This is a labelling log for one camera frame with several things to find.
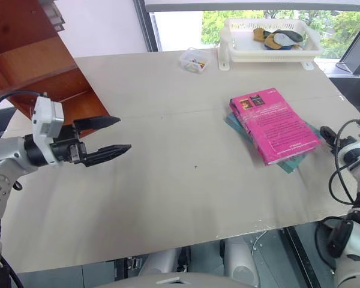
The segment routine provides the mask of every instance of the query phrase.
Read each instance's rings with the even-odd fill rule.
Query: table
[[[2,221],[3,255],[17,272],[118,259],[343,215],[329,195],[333,156],[322,145],[287,174],[265,167],[224,117],[229,99],[276,87],[311,125],[334,130],[359,112],[317,68],[300,63],[232,64],[215,50],[203,74],[178,67],[182,52],[77,58],[120,123],[84,138],[88,151],[132,144],[85,168],[64,163],[20,179]],[[18,112],[6,137],[29,133]],[[352,127],[346,130],[355,132]],[[344,173],[349,190],[356,183]],[[343,194],[337,181],[335,193]]]

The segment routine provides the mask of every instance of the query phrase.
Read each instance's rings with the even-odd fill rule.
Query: glass panel
[[[215,47],[227,18],[301,19],[322,36],[320,58],[340,59],[360,30],[359,11],[244,10],[151,13],[162,51]]]

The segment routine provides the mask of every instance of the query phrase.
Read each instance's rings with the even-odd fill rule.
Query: book cover
[[[230,107],[266,165],[312,151],[320,144],[275,88],[233,98]]]
[[[250,136],[248,136],[247,132],[245,132],[245,130],[243,129],[243,126],[240,124],[240,122],[236,119],[236,117],[234,116],[234,114],[231,112],[229,113],[229,115],[225,118],[225,122],[231,126],[234,130],[236,130],[236,132],[238,132],[241,136],[244,137],[245,140],[249,141],[250,143],[252,143],[252,139]],[[309,128],[312,130],[312,132],[315,133],[315,135],[317,137],[320,137],[320,131],[318,129],[316,129],[315,127],[313,127],[312,125],[308,124]],[[285,161],[281,161],[278,162],[277,165],[282,168],[285,172],[292,173],[293,171],[295,171],[295,169],[299,166],[299,164],[301,163],[301,161],[305,158],[306,154],[302,154],[299,156],[294,156],[291,159],[285,160]]]

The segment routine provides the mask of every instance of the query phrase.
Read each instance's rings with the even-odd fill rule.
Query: floor
[[[320,260],[314,246],[314,228],[315,223],[295,226],[321,287],[332,287],[333,274]],[[251,233],[243,237],[251,248],[260,234],[261,232]],[[259,272],[261,287],[307,287],[282,230],[270,230],[264,234],[256,244],[253,257]],[[223,276],[224,268],[223,261],[219,254],[219,241],[191,246],[190,272],[202,272]],[[128,276],[136,276],[137,273],[138,270],[129,271]],[[24,287],[27,288],[92,288],[113,282],[116,275],[115,262],[111,261],[22,273],[19,274],[19,277]]]

